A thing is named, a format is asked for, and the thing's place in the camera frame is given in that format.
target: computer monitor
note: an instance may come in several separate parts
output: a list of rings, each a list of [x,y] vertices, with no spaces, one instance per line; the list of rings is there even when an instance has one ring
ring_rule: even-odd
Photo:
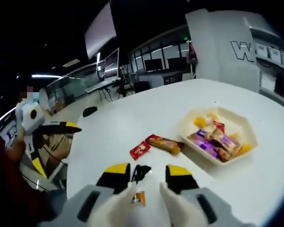
[[[190,70],[190,65],[186,61],[186,57],[169,58],[169,69],[174,71]]]
[[[105,58],[104,79],[117,79],[119,74],[119,48]]]
[[[161,58],[152,59],[152,60],[145,60],[144,63],[145,63],[146,71],[163,69]]]

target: red candy wrapper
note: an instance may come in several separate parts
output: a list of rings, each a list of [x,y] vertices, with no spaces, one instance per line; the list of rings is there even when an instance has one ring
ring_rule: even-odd
[[[137,160],[140,156],[145,154],[150,148],[151,148],[150,145],[148,145],[147,142],[143,141],[137,147],[132,149],[129,153],[131,154],[134,160]]]
[[[213,124],[225,134],[225,124],[217,121],[213,121]]]

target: black mouse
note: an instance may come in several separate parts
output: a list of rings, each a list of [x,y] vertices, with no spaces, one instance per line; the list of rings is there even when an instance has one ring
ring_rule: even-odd
[[[83,117],[88,117],[97,110],[98,108],[96,106],[88,107],[83,111]]]

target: white plastic tray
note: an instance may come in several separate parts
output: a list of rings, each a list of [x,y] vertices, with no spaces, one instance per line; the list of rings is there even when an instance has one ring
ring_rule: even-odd
[[[219,118],[218,121],[225,124],[226,135],[238,133],[239,134],[238,141],[241,144],[247,143],[251,145],[253,149],[257,147],[257,138],[252,130],[251,125],[249,124],[248,120],[245,117],[242,117],[222,107],[209,108],[209,109],[195,108],[189,111],[187,115],[184,117],[184,119],[181,120],[180,123],[178,124],[178,132],[180,136],[182,137],[183,141],[194,151],[199,152],[202,156],[204,156],[206,159],[210,160],[214,164],[223,166],[245,157],[253,150],[252,149],[251,151],[239,157],[231,159],[227,162],[221,162],[220,160],[215,159],[206,151],[204,151],[200,147],[196,146],[193,142],[191,142],[187,137],[199,130],[199,128],[194,124],[195,118],[199,116],[205,116],[207,113],[210,112],[215,113]]]

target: black ceiling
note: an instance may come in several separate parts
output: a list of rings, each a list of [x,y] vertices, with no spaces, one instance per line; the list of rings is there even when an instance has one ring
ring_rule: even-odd
[[[14,5],[1,2],[0,97],[11,93],[19,74],[63,75],[88,63],[84,34],[107,2],[91,0],[89,3],[72,1],[60,4],[26,1],[25,4],[16,2]],[[185,13],[201,8],[258,12],[284,35],[284,4],[280,1],[279,5],[274,3],[265,7],[255,1],[112,0],[110,3],[117,38],[101,50],[102,57],[116,47],[120,47],[123,56],[126,56],[154,36],[185,24]],[[73,59],[79,59],[80,63],[62,67]]]

